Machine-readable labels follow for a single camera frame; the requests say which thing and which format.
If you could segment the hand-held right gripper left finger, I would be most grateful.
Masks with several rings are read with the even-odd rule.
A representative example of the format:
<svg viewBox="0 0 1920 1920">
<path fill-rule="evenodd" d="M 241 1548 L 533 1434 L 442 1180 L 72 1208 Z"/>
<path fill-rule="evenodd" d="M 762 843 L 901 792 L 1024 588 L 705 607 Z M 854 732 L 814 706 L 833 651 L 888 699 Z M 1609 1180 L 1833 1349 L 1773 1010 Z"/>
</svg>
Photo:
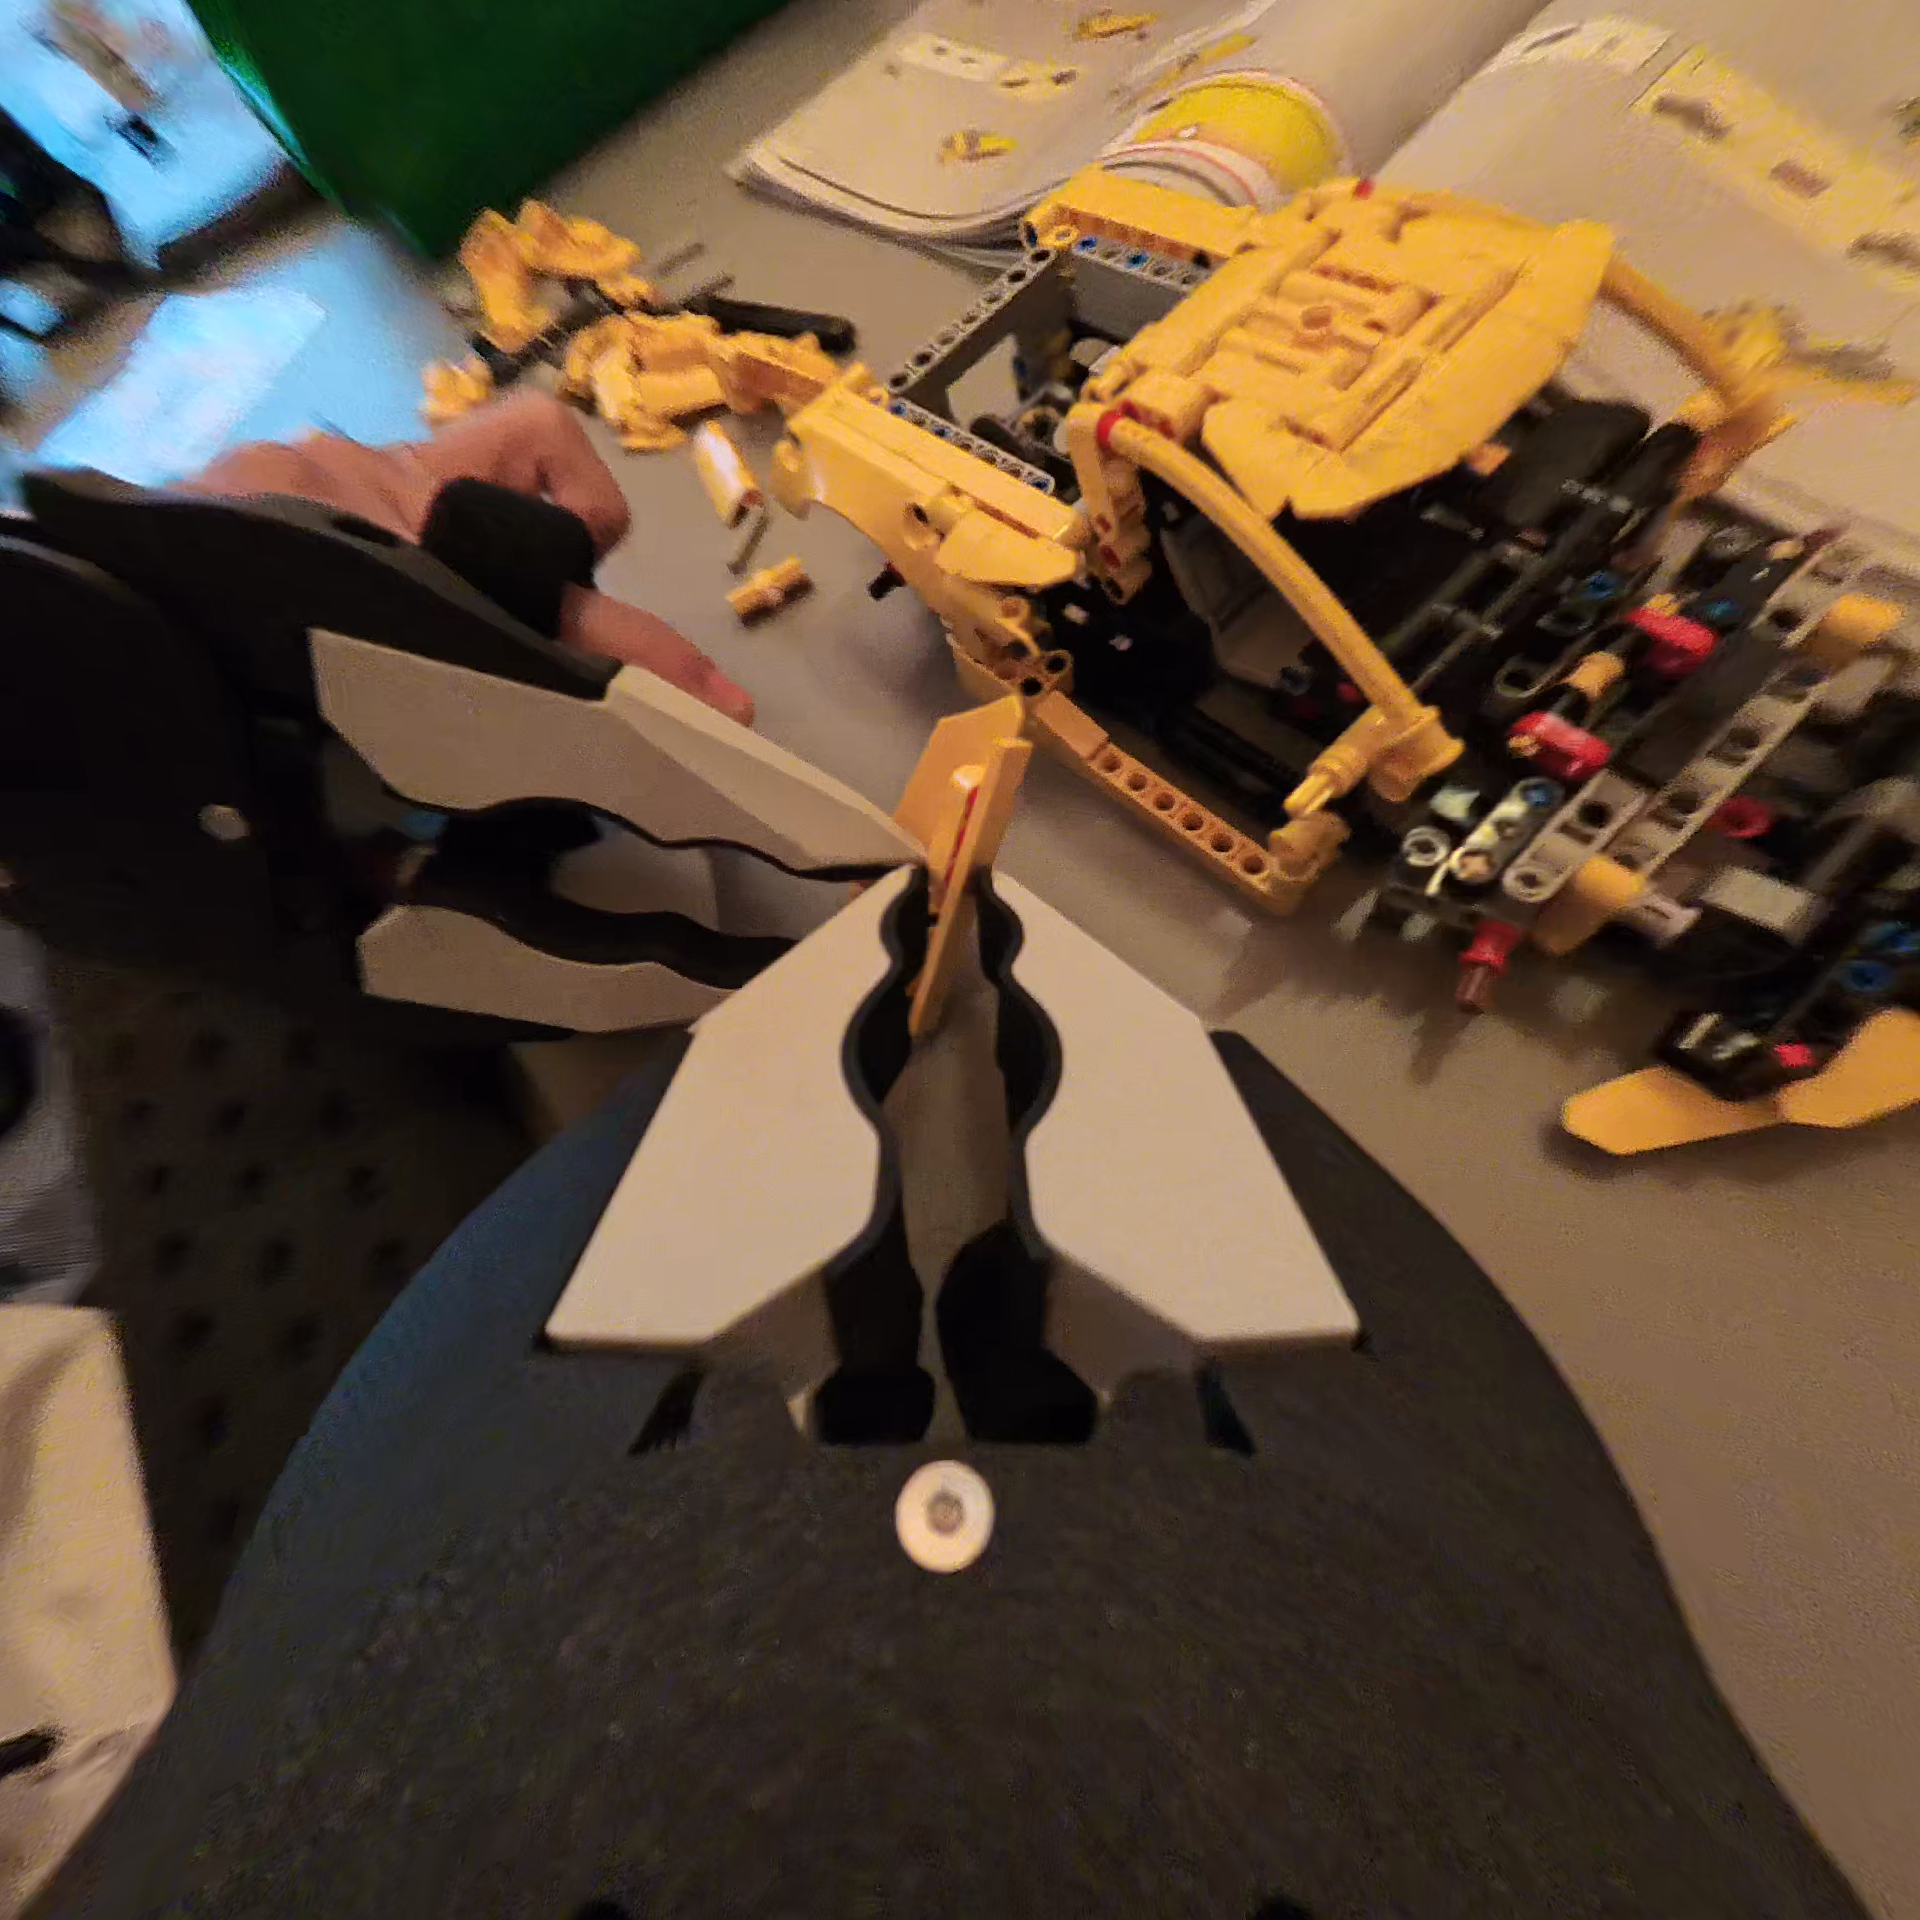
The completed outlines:
<svg viewBox="0 0 1920 1920">
<path fill-rule="evenodd" d="M 705 1015 L 544 1323 L 764 1375 L 825 1442 L 917 1442 L 934 1383 L 885 1101 L 929 878 L 876 880 Z"/>
</svg>

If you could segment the green plastic bin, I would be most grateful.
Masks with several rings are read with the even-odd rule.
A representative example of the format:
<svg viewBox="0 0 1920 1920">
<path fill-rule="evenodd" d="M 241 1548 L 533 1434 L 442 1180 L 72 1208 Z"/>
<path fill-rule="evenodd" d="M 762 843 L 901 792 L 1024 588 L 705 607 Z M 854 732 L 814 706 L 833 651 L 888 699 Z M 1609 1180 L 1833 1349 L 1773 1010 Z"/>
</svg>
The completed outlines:
<svg viewBox="0 0 1920 1920">
<path fill-rule="evenodd" d="M 780 2 L 190 2 L 331 205 L 444 256 Z"/>
</svg>

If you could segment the grey desk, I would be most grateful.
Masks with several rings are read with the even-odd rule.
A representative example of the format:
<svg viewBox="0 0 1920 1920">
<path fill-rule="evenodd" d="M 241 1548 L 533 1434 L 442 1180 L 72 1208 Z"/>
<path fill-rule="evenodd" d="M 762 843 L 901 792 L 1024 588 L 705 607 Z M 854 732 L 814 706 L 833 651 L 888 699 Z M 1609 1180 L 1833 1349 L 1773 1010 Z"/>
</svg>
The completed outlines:
<svg viewBox="0 0 1920 1920">
<path fill-rule="evenodd" d="M 971 300 L 934 256 L 738 191 L 724 167 L 902 4 L 790 4 L 617 131 L 552 199 L 644 253 L 705 244 L 748 296 L 852 317 L 883 368 Z M 320 327 L 241 442 L 306 427 L 419 434 L 419 368 L 448 335 L 438 276 L 312 203 L 194 286 L 275 287 Z M 764 732 L 893 802 L 957 706 L 939 634 L 838 520 L 784 519 L 814 581 L 746 631 L 693 478 L 613 447 L 634 540 L 603 573 L 753 692 Z M 1584 1400 L 1665 1554 L 1734 1715 L 1878 1915 L 1915 1915 L 1915 1117 L 1779 1131 L 1638 1160 L 1556 1126 L 1562 1100 L 1665 1020 L 1619 966 L 1509 976 L 1442 1022 L 1450 962 L 1356 930 L 1358 862 L 1260 928 L 1078 776 L 1027 775 L 1013 874 L 1212 1023 L 1245 1032 L 1428 1207 L 1526 1316 Z M 908 1230 L 938 1266 L 995 1214 L 1001 1106 L 978 996 L 899 1093 Z"/>
</svg>

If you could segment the yellow toy car model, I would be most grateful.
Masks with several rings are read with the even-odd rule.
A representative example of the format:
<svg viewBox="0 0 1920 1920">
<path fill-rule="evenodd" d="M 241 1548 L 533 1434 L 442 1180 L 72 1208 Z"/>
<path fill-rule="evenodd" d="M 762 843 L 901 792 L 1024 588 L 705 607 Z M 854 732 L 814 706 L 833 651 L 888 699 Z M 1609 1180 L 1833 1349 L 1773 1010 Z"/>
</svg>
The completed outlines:
<svg viewBox="0 0 1920 1920">
<path fill-rule="evenodd" d="M 1482 1013 L 1634 933 L 1684 986 L 1564 1106 L 1614 1157 L 1915 1109 L 1915 359 L 1700 311 L 1604 223 L 1084 172 L 772 494 L 1251 908 L 1358 843 Z"/>
</svg>

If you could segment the person's left hand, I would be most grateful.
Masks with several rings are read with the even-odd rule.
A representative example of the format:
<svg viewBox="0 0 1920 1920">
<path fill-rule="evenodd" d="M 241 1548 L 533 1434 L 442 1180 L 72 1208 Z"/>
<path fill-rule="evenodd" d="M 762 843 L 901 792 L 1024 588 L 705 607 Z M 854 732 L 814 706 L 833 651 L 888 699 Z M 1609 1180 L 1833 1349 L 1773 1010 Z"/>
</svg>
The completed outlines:
<svg viewBox="0 0 1920 1920">
<path fill-rule="evenodd" d="M 292 444 L 246 444 L 177 482 L 203 495 L 290 495 L 419 540 L 433 501 L 458 479 L 537 495 L 573 514 L 596 558 L 634 525 L 628 501 L 586 421 L 542 391 L 514 391 L 470 410 L 414 444 L 370 445 L 331 434 Z M 740 727 L 749 692 L 659 615 L 595 588 L 569 584 L 561 600 L 564 645 L 654 671 Z"/>
</svg>

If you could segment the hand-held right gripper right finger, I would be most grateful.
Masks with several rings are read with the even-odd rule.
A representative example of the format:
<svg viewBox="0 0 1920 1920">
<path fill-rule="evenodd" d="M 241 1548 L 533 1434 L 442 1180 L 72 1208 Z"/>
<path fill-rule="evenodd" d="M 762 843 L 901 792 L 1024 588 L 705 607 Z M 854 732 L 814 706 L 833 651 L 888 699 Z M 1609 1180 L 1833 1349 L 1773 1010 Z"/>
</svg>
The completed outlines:
<svg viewBox="0 0 1920 1920">
<path fill-rule="evenodd" d="M 978 1442 L 1084 1442 L 1130 1383 L 1344 1351 L 1361 1315 L 1236 1068 L 1264 1059 L 1009 878 L 977 908 L 1006 1211 L 938 1299 Z"/>
</svg>

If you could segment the yellow panel subassembly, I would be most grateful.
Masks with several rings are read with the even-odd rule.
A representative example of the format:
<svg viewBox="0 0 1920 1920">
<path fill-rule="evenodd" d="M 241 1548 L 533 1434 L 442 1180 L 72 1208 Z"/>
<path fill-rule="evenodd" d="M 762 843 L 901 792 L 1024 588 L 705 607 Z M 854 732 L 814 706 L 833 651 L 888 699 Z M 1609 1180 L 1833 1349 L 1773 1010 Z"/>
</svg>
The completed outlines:
<svg viewBox="0 0 1920 1920">
<path fill-rule="evenodd" d="M 1024 723 L 1017 694 L 953 712 L 932 728 L 906 782 L 893 820 L 918 846 L 934 916 L 1001 850 L 1034 754 Z"/>
</svg>

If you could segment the pile of yellow bricks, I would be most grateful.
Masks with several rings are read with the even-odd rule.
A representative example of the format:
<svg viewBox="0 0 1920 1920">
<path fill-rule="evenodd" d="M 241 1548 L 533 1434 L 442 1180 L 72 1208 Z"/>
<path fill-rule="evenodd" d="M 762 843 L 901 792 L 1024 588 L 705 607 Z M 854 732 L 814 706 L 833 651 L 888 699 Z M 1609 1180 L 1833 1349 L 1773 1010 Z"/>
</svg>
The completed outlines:
<svg viewBox="0 0 1920 1920">
<path fill-rule="evenodd" d="M 812 590 L 803 559 L 749 566 L 772 514 L 728 415 L 793 415 L 843 375 L 852 331 L 835 317 L 657 287 L 626 235 L 525 199 L 482 210 L 458 251 L 470 323 L 464 357 L 422 368 L 420 419 L 448 426 L 537 373 L 628 453 L 688 447 L 722 525 L 738 535 L 728 604 L 746 626 Z"/>
</svg>

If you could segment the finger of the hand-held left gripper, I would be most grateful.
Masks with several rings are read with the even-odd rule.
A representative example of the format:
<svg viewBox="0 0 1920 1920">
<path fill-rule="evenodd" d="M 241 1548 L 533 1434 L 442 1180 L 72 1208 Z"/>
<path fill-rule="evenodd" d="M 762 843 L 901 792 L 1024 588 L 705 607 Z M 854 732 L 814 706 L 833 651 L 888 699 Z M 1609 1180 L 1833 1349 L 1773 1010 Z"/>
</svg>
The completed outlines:
<svg viewBox="0 0 1920 1920">
<path fill-rule="evenodd" d="M 854 789 L 642 668 L 590 702 L 333 631 L 308 651 L 323 717 L 408 799 L 577 802 L 662 848 L 738 848 L 801 878 L 924 862 Z"/>
<path fill-rule="evenodd" d="M 874 880 L 889 834 L 442 831 L 384 859 L 381 904 L 357 933 L 361 988 L 537 1036 L 693 1023 L 793 946 L 705 918 L 720 855 L 790 880 Z"/>
</svg>

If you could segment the open instruction booklet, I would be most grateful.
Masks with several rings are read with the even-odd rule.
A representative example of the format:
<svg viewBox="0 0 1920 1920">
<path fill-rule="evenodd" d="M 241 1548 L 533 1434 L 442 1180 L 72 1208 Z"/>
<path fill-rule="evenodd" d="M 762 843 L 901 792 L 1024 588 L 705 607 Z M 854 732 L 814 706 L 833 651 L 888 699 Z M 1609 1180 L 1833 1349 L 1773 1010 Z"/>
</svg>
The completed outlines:
<svg viewBox="0 0 1920 1920">
<path fill-rule="evenodd" d="M 1203 253 L 1336 180 L 1603 223 L 1819 386 L 1734 494 L 1914 556 L 1915 116 L 1915 2 L 924 4 L 733 174 L 953 250 L 1078 176 Z"/>
</svg>

